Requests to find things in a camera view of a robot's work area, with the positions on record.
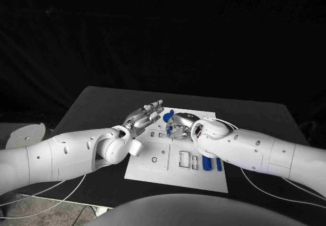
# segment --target white board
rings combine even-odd
[[[165,107],[165,111],[161,114],[162,118],[146,128],[145,133],[136,138],[145,144],[145,149],[139,157],[130,156],[125,178],[228,193],[223,162],[221,172],[218,172],[217,159],[211,159],[213,171],[205,171],[203,169],[203,155],[194,147],[191,136],[184,140],[166,137],[164,115],[169,113],[172,109],[175,114],[191,113],[201,119],[205,116],[215,117],[214,112]],[[190,152],[190,168],[179,166],[181,151]],[[198,170],[192,169],[192,156],[198,157]]]

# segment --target floor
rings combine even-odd
[[[24,123],[0,123],[0,150],[6,148],[6,142],[11,137],[11,133],[31,124]],[[24,196],[14,192],[6,193],[0,196],[0,203],[11,202]],[[27,216],[47,210],[51,206],[58,203],[55,200],[42,198],[29,198],[18,203],[14,203],[5,207],[0,207],[6,214],[6,217]],[[37,216],[22,219],[0,219],[0,226],[71,226],[77,216],[84,208],[84,205],[64,202],[55,208],[48,210],[45,213]],[[84,225],[94,219],[94,212],[90,207],[86,208],[78,218],[76,226]]]

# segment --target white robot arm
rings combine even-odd
[[[57,135],[37,145],[0,150],[0,195],[40,182],[74,179],[112,164],[128,154],[140,155],[135,138],[161,119],[164,101],[138,109],[122,126]]]
[[[191,136],[204,156],[220,157],[247,170],[280,176],[326,196],[326,150],[246,129],[230,130],[208,116],[192,124]]]

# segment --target blue tool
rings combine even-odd
[[[218,164],[218,171],[223,171],[221,158],[217,158],[217,164]]]
[[[165,120],[166,123],[168,123],[171,117],[174,116],[174,114],[175,114],[175,111],[174,111],[174,110],[171,110],[171,113],[166,113],[166,114],[165,114],[164,120]]]
[[[203,156],[203,169],[205,171],[211,171],[213,170],[211,158],[208,158],[207,156]]]

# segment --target black table surface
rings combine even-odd
[[[73,131],[103,129],[122,125],[132,111],[161,99],[166,107],[215,112],[217,118],[228,121],[239,128],[308,145],[288,107],[282,104],[93,86],[83,91],[61,120],[54,136]],[[325,220],[326,209],[280,200],[265,194],[247,181],[241,169],[228,163],[224,163],[228,194],[125,179],[128,164],[129,156],[120,164],[104,167],[89,174],[68,201],[116,207],[132,200],[159,194],[205,194],[256,204],[298,219],[308,225],[321,225]],[[298,189],[280,177],[244,171],[253,183],[276,196],[321,205],[326,204],[324,200]],[[80,181],[81,177],[67,181],[40,196],[64,199]],[[15,192],[34,194],[50,188],[55,183],[38,183],[16,189]]]

